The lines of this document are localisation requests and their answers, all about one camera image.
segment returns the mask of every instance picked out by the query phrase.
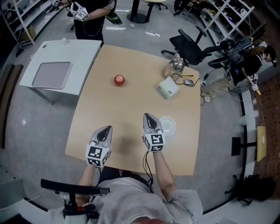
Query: yellow object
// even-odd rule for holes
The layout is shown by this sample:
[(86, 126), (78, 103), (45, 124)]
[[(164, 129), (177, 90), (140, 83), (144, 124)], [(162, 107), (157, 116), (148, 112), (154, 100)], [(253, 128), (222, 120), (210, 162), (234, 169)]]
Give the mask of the yellow object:
[[(29, 34), (32, 38), (34, 38), (36, 36), (35, 29), (32, 25), (28, 28), (28, 31), (29, 31)], [(20, 41), (28, 41), (29, 40), (29, 37), (27, 36), (27, 33), (25, 31), (23, 31), (21, 33), (21, 35), (19, 37), (19, 40)]]

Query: person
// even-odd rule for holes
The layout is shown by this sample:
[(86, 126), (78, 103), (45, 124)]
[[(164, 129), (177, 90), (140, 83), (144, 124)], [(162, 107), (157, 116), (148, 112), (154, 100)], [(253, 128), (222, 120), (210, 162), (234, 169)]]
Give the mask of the person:
[(186, 8), (189, 4), (190, 0), (175, 0), (174, 2), (174, 11), (173, 15), (177, 16), (181, 14), (181, 12)]
[[(72, 2), (73, 0), (62, 0), (60, 5), (68, 5)], [(105, 16), (108, 15), (111, 10), (109, 1), (75, 0), (75, 2), (85, 7), (88, 13), (88, 18), (85, 21), (74, 20), (77, 39), (101, 40), (102, 46), (104, 44), (102, 34), (103, 24)]]
[[(99, 213), (98, 220), (88, 223), (98, 224), (197, 224), (203, 209), (196, 191), (177, 189), (173, 175), (161, 152), (154, 152), (157, 182), (165, 198), (163, 202), (156, 194), (149, 193), (147, 181), (130, 171), (122, 171), (104, 166), (99, 187), (110, 188), (110, 193), (99, 195), (92, 203)], [(79, 185), (92, 186), (95, 167), (87, 165)], [(89, 197), (76, 196), (78, 206), (89, 202)], [(49, 210), (52, 223), (63, 223), (61, 210)], [(76, 224), (84, 224), (81, 216)]]
[(273, 62), (276, 59), (276, 51), (272, 46), (255, 47), (250, 49), (250, 53), (238, 63), (230, 68), (230, 74), (201, 88), (201, 95), (214, 98), (217, 90), (234, 87), (237, 83), (247, 79), (250, 85), (254, 85), (251, 77), (260, 69), (262, 61)]

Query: wooden table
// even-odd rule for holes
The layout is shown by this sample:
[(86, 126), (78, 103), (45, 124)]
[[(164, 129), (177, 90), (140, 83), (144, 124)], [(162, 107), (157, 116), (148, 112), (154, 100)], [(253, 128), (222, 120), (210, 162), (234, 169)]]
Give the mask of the wooden table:
[[(147, 151), (142, 142), (143, 115), (170, 116), (176, 132), (166, 137), (164, 157), (174, 175), (193, 175), (200, 129), (200, 85), (180, 90), (165, 100), (156, 89), (164, 80), (162, 69), (168, 60), (130, 49), (104, 45), (84, 84), (68, 136), (66, 154), (85, 160), (86, 145), (92, 133), (112, 125), (112, 154), (106, 166), (144, 172), (142, 159)], [(113, 79), (121, 74), (124, 86)], [(183, 74), (199, 72), (185, 67)], [(148, 163), (154, 173), (152, 154)]]
[(142, 0), (143, 2), (148, 2), (150, 4), (147, 16), (143, 15), (141, 13), (137, 13), (138, 6), (139, 6), (139, 0), (133, 0), (132, 10), (131, 13), (129, 13), (126, 18), (134, 23), (147, 23), (150, 20), (150, 15), (152, 12), (152, 9), (154, 7), (154, 3), (163, 3), (166, 0)]

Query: shelf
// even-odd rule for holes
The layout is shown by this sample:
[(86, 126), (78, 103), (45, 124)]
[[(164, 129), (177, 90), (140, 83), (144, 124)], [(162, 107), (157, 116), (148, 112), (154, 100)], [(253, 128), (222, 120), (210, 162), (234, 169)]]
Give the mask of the shelf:
[[(21, 17), (23, 17), (30, 9), (32, 9), (37, 3), (39, 3), (41, 0), (37, 0), (35, 2), (33, 2), (33, 4), (31, 5), (28, 5), (24, 10), (23, 10), (23, 13), (21, 14)], [(16, 20), (18, 20), (18, 17), (15, 18), (12, 22), (9, 23), (9, 25), (11, 25), (13, 22), (15, 22)]]
[[(208, 25), (208, 23), (204, 20), (204, 18), (202, 18), (202, 16), (200, 16), (202, 22), (204, 23), (205, 26)], [(210, 28), (207, 30), (209, 31), (213, 41), (214, 41), (214, 44), (215, 46), (218, 46), (222, 40), (222, 38), (219, 38), (218, 34), (214, 31), (214, 30), (211, 30)]]
[(232, 9), (240, 18), (243, 18), (243, 16), (241, 16), (241, 14), (239, 12), (237, 12), (237, 10), (235, 8), (233, 8), (230, 4), (228, 4), (228, 7), (230, 9)]
[[(30, 16), (28, 16), (25, 20), (24, 20), (24, 24), (26, 27), (28, 27), (33, 20), (35, 20), (43, 11), (45, 11), (49, 6), (51, 5), (51, 3), (49, 1), (45, 2), (43, 5), (41, 5), (39, 8), (36, 9), (36, 11), (34, 11)], [(19, 25), (16, 28), (16, 31), (22, 29), (22, 25)]]
[[(212, 15), (212, 13), (210, 13), (208, 10), (205, 10), (205, 12), (207, 12), (207, 14), (211, 17), (211, 19), (214, 20), (214, 16)], [(226, 37), (228, 35), (228, 31), (226, 30), (224, 25), (222, 25), (218, 20), (214, 20), (214, 23), (216, 23), (217, 27), (220, 29), (223, 36)]]
[[(34, 24), (34, 30), (35, 30), (35, 37), (33, 39), (36, 38), (36, 36), (42, 31), (42, 29), (48, 24), (48, 22), (51, 21), (51, 19), (61, 10), (62, 8), (60, 8), (58, 11), (52, 11), (51, 13), (48, 13), (44, 16), (42, 16), (42, 18), (40, 18), (40, 20), (38, 22), (36, 22)], [(31, 41), (23, 41), (21, 42), (22, 45), (27, 45), (30, 44)]]
[(209, 0), (209, 2), (210, 2), (217, 10), (220, 10), (220, 9), (218, 8), (218, 6), (217, 6), (214, 2), (212, 2), (211, 0)]
[(23, 13), (21, 14), (21, 17), (23, 17), (30, 9), (32, 9), (40, 1), (41, 0), (37, 0), (37, 1), (33, 2), (31, 5), (28, 5), (25, 9), (23, 9)]
[(238, 0), (241, 4), (243, 4), (247, 9), (251, 9), (246, 3), (244, 3), (243, 1), (241, 1), (241, 0)]
[(236, 28), (236, 24), (234, 24), (232, 21), (230, 21), (229, 18), (228, 18), (228, 16), (227, 16), (224, 12), (222, 12), (221, 14), (225, 17), (225, 19), (228, 21), (228, 23), (229, 23), (233, 28)]

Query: white table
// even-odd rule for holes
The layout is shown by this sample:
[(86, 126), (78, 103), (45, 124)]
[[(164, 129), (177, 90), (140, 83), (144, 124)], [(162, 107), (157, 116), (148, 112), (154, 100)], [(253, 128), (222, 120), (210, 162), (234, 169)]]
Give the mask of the white table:
[(53, 101), (32, 86), (39, 66), (47, 62), (71, 62), (72, 67), (64, 88), (46, 90), (79, 96), (101, 45), (101, 41), (97, 40), (67, 41), (67, 44), (62, 40), (43, 42), (33, 56), (19, 84), (30, 88), (50, 104), (53, 104)]

